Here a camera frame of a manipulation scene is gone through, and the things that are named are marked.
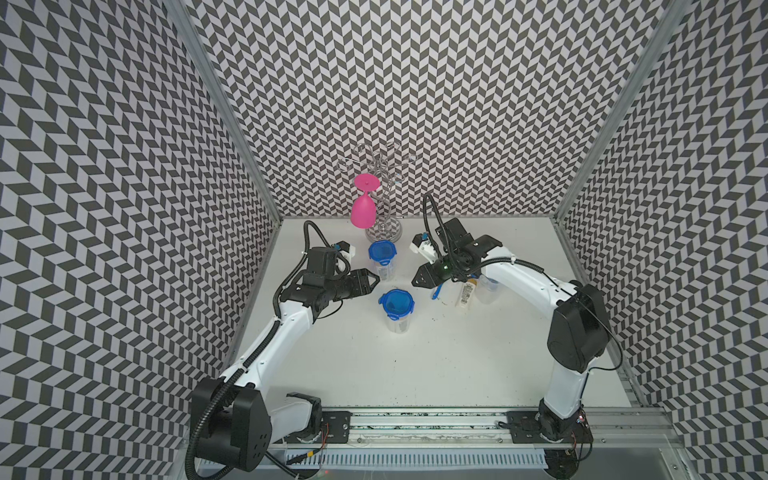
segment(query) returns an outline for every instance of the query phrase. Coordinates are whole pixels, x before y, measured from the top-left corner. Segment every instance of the checkered wall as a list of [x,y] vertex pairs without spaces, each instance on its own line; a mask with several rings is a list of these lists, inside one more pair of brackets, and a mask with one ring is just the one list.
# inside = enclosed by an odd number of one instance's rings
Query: checkered wall
[[336,162],[390,141],[398,214],[546,214],[666,1],[187,4],[282,214],[349,214]]
[[0,18],[0,478],[162,478],[272,227],[158,0]]
[[768,478],[768,4],[694,2],[567,218],[706,478]]

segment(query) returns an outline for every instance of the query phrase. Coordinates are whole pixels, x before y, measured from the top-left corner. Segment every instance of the black mounting plate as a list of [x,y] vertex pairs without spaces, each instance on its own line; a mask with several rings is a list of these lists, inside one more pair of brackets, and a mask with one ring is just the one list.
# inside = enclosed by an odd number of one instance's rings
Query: black mounting plate
[[[323,410],[320,428],[325,431],[326,425],[328,426],[328,439],[326,443],[347,443],[349,440],[349,420],[351,418],[352,413],[346,410]],[[289,444],[306,444],[293,435],[283,437],[283,440]]]
[[[537,410],[507,412],[507,426],[512,436],[512,443],[544,443],[547,439],[539,435],[541,426],[536,419]],[[573,429],[576,443],[592,443],[592,432],[583,423],[577,423]]]

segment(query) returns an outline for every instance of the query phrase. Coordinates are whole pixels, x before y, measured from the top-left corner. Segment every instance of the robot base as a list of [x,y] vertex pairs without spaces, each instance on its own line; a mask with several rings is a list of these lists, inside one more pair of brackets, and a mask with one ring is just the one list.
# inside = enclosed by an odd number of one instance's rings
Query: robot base
[[592,432],[584,423],[579,423],[578,418],[579,412],[576,412],[569,419],[560,419],[542,400],[538,411],[507,412],[507,422],[501,426],[509,430],[514,443],[541,443],[542,439],[552,443],[571,442],[572,432],[576,443],[592,443]]

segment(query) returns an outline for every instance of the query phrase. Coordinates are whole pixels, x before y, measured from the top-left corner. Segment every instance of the barcode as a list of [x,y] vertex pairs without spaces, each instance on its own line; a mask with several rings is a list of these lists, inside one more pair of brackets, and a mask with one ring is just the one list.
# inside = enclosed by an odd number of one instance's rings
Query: barcode
[[462,303],[467,303],[470,295],[472,295],[472,287],[464,286],[462,289]]

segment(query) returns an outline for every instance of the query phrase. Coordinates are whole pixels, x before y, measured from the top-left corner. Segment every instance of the white table surface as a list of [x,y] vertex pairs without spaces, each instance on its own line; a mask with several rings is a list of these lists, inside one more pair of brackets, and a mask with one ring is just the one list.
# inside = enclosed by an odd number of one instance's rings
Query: white table surface
[[[370,243],[362,230],[347,219],[314,221],[330,243],[346,240],[356,247],[353,269],[371,268]],[[273,315],[272,295],[303,250],[303,222],[285,220],[280,228],[238,355]],[[324,406],[537,406],[554,362],[546,346],[550,319],[511,290],[491,305],[474,298],[462,311],[455,307],[460,284],[448,282],[439,299],[431,300],[431,290],[411,285],[425,261],[408,246],[424,230],[423,222],[403,219],[402,224],[395,277],[319,319],[280,367],[268,401],[298,391],[320,397]],[[436,220],[430,224],[434,233]],[[462,224],[474,237],[497,238],[550,276],[574,278],[548,218],[465,218]],[[319,246],[310,231],[312,246]],[[410,330],[401,335],[387,329],[377,303],[393,288],[408,290],[415,300]],[[323,314],[335,308],[331,303]],[[607,353],[598,365],[611,366]],[[630,406],[616,372],[593,372],[583,401],[586,406]]]

